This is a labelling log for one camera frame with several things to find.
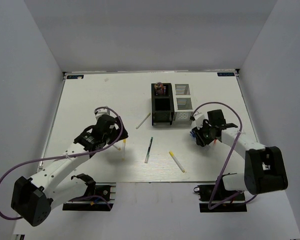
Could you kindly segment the white pen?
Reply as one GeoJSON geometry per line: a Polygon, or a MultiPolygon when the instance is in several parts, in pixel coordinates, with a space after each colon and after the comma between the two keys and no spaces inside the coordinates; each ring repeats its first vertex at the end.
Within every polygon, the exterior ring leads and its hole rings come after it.
{"type": "Polygon", "coordinates": [[[142,119],[142,121],[135,127],[135,129],[136,129],[136,130],[139,129],[139,128],[142,126],[142,124],[150,117],[150,115],[151,115],[151,112],[149,112],[149,113],[142,119]]]}

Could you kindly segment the pink tube of crayons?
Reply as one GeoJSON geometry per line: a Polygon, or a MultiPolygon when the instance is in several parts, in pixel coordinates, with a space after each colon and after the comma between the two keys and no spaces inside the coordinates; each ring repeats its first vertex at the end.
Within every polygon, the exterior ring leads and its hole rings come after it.
{"type": "Polygon", "coordinates": [[[154,84],[154,91],[155,91],[156,95],[158,95],[158,96],[164,95],[165,94],[164,85],[161,82],[156,82],[154,84]]]}

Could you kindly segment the blue cap spray bottle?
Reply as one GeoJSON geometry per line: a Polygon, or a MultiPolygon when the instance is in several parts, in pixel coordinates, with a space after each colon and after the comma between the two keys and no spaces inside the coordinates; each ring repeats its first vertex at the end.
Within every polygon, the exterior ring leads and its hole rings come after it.
{"type": "Polygon", "coordinates": [[[192,137],[193,139],[196,138],[195,134],[194,134],[192,131],[190,132],[190,135],[191,135],[191,137],[192,137]]]}

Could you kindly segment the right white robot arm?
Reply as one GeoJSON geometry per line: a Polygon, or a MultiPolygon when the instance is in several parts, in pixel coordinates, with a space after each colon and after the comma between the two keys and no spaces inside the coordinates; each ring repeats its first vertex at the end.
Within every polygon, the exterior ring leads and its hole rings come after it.
{"type": "Polygon", "coordinates": [[[226,200],[234,191],[248,191],[252,195],[283,191],[288,188],[288,177],[281,150],[265,146],[243,133],[234,123],[226,122],[223,111],[212,110],[205,116],[195,113],[191,130],[196,144],[205,147],[215,140],[230,147],[243,158],[242,173],[222,173],[216,180],[216,195],[226,200]]]}

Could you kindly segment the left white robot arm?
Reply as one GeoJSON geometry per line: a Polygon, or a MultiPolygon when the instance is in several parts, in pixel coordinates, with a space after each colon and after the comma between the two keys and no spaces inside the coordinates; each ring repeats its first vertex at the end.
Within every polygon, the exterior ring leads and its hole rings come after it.
{"type": "Polygon", "coordinates": [[[120,117],[102,114],[94,125],[86,127],[69,148],[40,172],[29,178],[21,176],[14,183],[11,207],[31,226],[40,225],[50,212],[68,201],[105,198],[96,194],[96,181],[77,167],[96,153],[128,138],[120,117]]]}

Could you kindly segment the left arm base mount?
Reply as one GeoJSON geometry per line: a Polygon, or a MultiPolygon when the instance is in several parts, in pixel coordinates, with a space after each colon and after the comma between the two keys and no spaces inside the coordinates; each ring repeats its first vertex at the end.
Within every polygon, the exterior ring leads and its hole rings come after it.
{"type": "Polygon", "coordinates": [[[97,183],[91,176],[81,173],[71,180],[81,180],[85,185],[82,195],[63,204],[63,211],[110,212],[115,200],[115,183],[97,183]]]}

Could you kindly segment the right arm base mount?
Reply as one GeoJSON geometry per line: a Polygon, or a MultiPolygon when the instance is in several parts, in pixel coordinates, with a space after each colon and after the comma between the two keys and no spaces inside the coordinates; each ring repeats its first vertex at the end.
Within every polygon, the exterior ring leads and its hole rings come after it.
{"type": "MultiPolygon", "coordinates": [[[[247,212],[247,205],[245,204],[246,198],[244,193],[230,198],[229,200],[223,202],[221,205],[210,210],[208,208],[208,203],[210,201],[211,195],[213,193],[215,185],[214,184],[202,184],[197,185],[193,192],[199,196],[199,211],[201,213],[245,213],[247,212]]],[[[231,197],[238,191],[227,191],[220,184],[211,202],[215,205],[224,199],[231,197]]]]}

